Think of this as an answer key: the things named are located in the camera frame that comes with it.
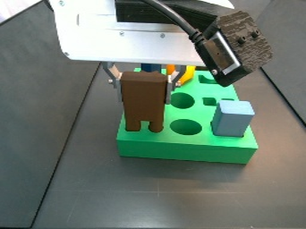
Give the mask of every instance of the brown wooden block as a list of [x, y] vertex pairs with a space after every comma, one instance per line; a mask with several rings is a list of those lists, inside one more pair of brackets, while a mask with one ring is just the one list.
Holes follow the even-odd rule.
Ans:
[[140, 121], [150, 122], [150, 131], [163, 130], [166, 76], [159, 72], [124, 72], [120, 77], [126, 130], [139, 131]]

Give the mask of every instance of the gray table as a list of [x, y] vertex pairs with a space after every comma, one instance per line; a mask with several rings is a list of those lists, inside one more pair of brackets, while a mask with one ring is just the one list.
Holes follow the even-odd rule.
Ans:
[[247, 165], [127, 158], [116, 92], [97, 77], [35, 228], [306, 227], [305, 127], [261, 71], [235, 88], [255, 109]]
[[61, 52], [37, 3], [0, 24], [0, 227], [29, 227], [99, 62]]

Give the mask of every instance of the black cable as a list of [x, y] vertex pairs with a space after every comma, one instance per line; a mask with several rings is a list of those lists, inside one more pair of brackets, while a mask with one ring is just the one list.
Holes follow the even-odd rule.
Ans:
[[47, 7], [49, 8], [49, 10], [53, 12], [52, 6], [51, 6], [51, 3], [49, 3], [49, 0], [44, 0], [44, 4], [45, 4]]
[[156, 0], [140, 1], [148, 4], [155, 10], [158, 10], [182, 28], [190, 37], [195, 35], [198, 30], [187, 23], [182, 16], [166, 4], [162, 4]]

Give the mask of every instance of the blue cube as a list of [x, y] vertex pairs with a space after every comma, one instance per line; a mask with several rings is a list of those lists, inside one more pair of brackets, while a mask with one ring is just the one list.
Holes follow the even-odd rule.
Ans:
[[222, 100], [216, 105], [211, 121], [214, 135], [243, 137], [254, 115], [255, 112], [248, 101]]

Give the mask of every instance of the table surface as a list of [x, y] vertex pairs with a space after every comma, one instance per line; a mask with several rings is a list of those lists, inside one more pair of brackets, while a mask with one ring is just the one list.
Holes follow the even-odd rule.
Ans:
[[306, 227], [305, 127], [261, 71], [235, 89], [255, 110], [247, 165], [120, 157], [122, 107], [97, 76], [33, 227]]

